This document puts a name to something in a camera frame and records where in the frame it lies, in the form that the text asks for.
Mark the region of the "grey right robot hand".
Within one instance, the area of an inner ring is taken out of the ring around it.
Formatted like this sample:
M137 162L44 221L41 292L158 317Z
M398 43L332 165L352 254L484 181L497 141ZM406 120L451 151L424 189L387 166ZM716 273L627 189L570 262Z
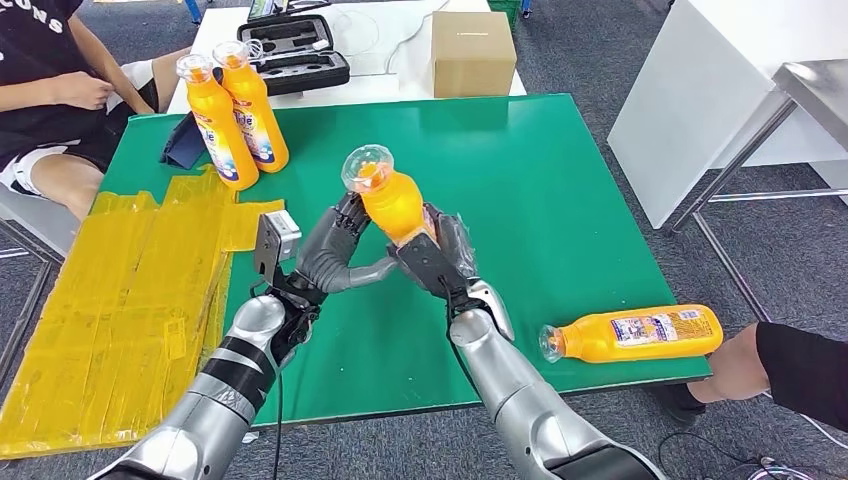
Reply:
M458 214L447 214L430 202L423 204L435 227L436 239L426 232L411 237L387 253L398 267L423 290L444 299L465 298L466 291L480 279L467 227Z

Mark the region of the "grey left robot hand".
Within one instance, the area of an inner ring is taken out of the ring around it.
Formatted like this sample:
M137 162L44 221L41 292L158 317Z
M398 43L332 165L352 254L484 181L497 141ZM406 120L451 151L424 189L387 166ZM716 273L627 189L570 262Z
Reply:
M309 232L297 255L296 271L324 294L382 281L397 266L391 256L366 266L350 266L360 237L370 224L361 196L345 193Z

